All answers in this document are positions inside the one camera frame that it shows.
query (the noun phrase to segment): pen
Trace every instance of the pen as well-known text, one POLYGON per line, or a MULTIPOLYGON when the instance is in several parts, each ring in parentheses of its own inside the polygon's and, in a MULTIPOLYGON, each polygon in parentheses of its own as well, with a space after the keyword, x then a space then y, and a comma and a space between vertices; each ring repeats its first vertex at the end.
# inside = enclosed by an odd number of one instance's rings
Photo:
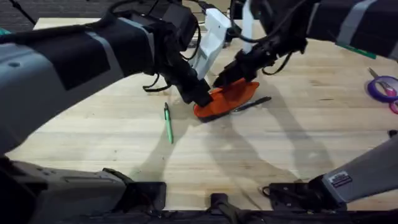
POLYGON ((169 137, 169 142, 173 144, 172 120, 170 119, 170 111, 167 103, 164 103, 164 118, 166 119, 167 136, 169 137))

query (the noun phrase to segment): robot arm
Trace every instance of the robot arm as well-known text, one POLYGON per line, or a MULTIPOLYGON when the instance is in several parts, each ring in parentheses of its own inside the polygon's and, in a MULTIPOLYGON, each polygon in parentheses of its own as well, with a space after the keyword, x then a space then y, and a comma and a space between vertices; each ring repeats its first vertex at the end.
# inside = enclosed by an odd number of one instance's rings
POLYGON ((126 19, 112 12, 119 5, 92 24, 0 37, 0 154, 63 110, 132 74, 161 74, 186 103, 211 101, 209 86, 180 56, 195 27, 173 22, 195 21, 190 10, 173 3, 163 19, 134 11, 126 19))
MULTIPOLYGON (((398 59, 398 31, 392 29, 397 21, 397 1, 251 0, 251 11, 260 14, 268 35, 258 40, 240 37, 256 45, 248 53, 238 52, 214 86, 229 85, 240 78, 250 82, 257 70, 272 66, 278 58, 297 51, 303 54, 307 38, 398 59)), ((342 208, 354 200, 398 189, 397 149, 398 137, 394 137, 309 184, 270 184, 269 197, 275 205, 289 203, 296 208, 322 210, 342 208)))

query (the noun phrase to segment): tape roll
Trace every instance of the tape roll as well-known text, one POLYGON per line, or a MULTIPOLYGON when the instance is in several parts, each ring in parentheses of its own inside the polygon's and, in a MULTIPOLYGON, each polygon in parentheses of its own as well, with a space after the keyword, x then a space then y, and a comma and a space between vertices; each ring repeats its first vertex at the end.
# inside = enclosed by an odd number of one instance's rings
POLYGON ((387 96, 377 89, 377 83, 384 82, 398 92, 398 79, 390 76, 380 76, 368 83, 368 93, 377 101, 383 103, 392 103, 398 100, 398 96, 387 96))

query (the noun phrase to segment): wooden table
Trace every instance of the wooden table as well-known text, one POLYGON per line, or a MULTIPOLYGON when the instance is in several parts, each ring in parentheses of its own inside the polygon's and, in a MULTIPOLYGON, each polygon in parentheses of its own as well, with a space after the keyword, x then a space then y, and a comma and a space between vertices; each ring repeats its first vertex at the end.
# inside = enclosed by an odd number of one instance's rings
MULTIPOLYGON (((94 20, 40 19, 36 28, 94 20)), ((256 36, 262 35, 256 26, 256 36)), ((210 81, 240 48, 241 41, 234 40, 220 53, 210 81)), ((368 67, 398 74, 392 60, 310 41, 306 54, 294 54, 280 74, 259 73, 255 97, 272 101, 207 124, 194 117, 193 105, 185 105, 176 89, 146 93, 141 86, 154 77, 134 75, 57 116, 8 156, 61 169, 110 167, 136 181, 165 181, 166 209, 204 209, 211 193, 224 192, 240 208, 268 210, 259 187, 308 181, 377 146, 388 139, 387 130, 398 128, 397 116, 364 90, 371 79, 368 67), (174 144, 167 139, 164 102, 170 105, 174 144)), ((349 207, 396 208, 398 193, 349 207)))

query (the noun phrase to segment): scissors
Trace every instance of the scissors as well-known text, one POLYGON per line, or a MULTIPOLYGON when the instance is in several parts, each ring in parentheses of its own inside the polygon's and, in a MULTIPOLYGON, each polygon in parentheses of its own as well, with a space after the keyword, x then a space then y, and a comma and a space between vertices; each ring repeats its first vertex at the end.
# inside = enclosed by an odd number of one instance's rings
POLYGON ((398 79, 390 76, 379 76, 371 68, 368 68, 368 70, 374 78, 374 80, 368 84, 369 94, 377 101, 389 103, 391 111, 395 114, 398 114, 398 79), (376 84, 380 84, 385 93, 381 93, 377 89, 376 84))

